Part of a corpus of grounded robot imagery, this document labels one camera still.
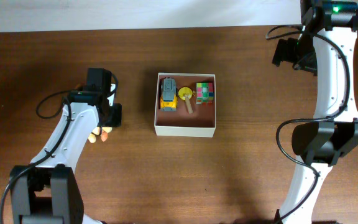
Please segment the grey yellow toy car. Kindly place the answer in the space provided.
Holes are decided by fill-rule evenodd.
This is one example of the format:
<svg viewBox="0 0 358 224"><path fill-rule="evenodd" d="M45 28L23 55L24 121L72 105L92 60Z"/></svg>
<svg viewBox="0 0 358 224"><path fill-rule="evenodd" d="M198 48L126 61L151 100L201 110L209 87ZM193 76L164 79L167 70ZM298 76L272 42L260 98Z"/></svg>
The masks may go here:
<svg viewBox="0 0 358 224"><path fill-rule="evenodd" d="M173 78L164 78L160 89L160 110L177 110L177 85Z"/></svg>

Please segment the colourful puzzle cube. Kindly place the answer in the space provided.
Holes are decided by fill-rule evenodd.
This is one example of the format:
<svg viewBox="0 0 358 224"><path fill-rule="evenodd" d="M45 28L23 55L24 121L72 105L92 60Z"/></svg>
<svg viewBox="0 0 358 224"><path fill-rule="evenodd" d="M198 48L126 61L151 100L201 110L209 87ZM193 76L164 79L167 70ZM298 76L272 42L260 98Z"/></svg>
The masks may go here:
<svg viewBox="0 0 358 224"><path fill-rule="evenodd" d="M214 84L211 82L198 82L196 84L196 104L208 105L214 101Z"/></svg>

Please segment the yellow wooden rattle drum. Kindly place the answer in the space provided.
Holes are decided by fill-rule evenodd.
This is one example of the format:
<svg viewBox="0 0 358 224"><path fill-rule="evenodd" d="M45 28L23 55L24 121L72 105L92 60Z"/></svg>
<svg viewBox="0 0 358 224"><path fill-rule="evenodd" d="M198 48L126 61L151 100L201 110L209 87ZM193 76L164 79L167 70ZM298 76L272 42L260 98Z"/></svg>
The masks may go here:
<svg viewBox="0 0 358 224"><path fill-rule="evenodd" d="M180 97L181 100L185 102L185 106L189 114L193 113L193 108L190 100L194 95L195 92L189 87L182 87L178 91L178 96Z"/></svg>

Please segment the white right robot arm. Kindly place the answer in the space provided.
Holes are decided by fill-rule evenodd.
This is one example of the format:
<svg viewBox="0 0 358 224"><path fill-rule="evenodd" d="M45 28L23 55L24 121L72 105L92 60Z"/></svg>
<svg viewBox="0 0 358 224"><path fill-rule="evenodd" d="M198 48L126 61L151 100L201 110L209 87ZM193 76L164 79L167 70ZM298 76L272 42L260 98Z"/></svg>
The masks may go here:
<svg viewBox="0 0 358 224"><path fill-rule="evenodd" d="M350 1L302 1L301 22L276 36L272 62L290 62L294 70L318 79L312 118L292 119L295 164L288 195L275 223L311 223L319 191L338 160L358 146L358 110L353 59L358 4Z"/></svg>

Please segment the yellow plush duck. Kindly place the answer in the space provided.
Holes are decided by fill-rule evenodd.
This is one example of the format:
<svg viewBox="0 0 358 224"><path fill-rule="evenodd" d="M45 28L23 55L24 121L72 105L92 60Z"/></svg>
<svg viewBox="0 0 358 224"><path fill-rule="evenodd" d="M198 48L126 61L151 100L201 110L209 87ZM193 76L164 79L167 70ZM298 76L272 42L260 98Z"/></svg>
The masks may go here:
<svg viewBox="0 0 358 224"><path fill-rule="evenodd" d="M108 139L108 134L112 131L112 127L96 127L92 130L91 134L88 136L88 141L90 143L95 143L97 138L100 137L102 142L105 142Z"/></svg>

